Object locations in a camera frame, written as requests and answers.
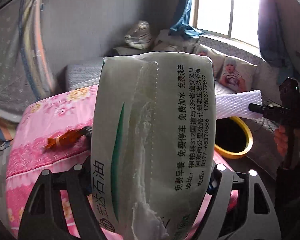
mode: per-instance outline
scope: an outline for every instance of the white plastic bag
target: white plastic bag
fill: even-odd
[[[183,239],[215,140],[211,62],[186,53],[105,58],[93,122],[93,208],[124,239]]]

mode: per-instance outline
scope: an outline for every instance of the sleeve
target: sleeve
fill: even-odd
[[[274,207],[279,211],[300,196],[300,160],[293,170],[277,169]]]

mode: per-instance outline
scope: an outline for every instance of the pink floral bedding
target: pink floral bedding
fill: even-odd
[[[77,163],[83,163],[90,155],[84,138],[74,146],[60,148],[57,151],[45,151],[48,137],[56,137],[69,129],[92,125],[98,85],[77,89],[56,95],[30,105],[23,114],[10,152],[6,177],[6,199],[11,230],[17,237],[19,225],[28,196],[40,172],[50,169],[52,172],[67,171]],[[226,161],[215,152],[216,163]],[[237,201],[238,193],[233,191],[229,209]],[[61,199],[69,232],[79,237],[72,216],[66,191],[61,192]],[[197,229],[210,201],[206,195],[189,239]],[[107,239],[121,240],[118,234],[103,230]]]

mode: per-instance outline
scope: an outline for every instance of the window glass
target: window glass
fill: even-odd
[[[228,35],[230,12],[231,0],[199,0],[197,27]]]
[[[259,0],[234,0],[231,38],[259,47]]]

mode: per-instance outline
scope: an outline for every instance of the striped shirt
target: striped shirt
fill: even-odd
[[[240,72],[236,69],[232,73],[224,72],[226,79],[230,85],[238,86],[239,78],[241,78]]]

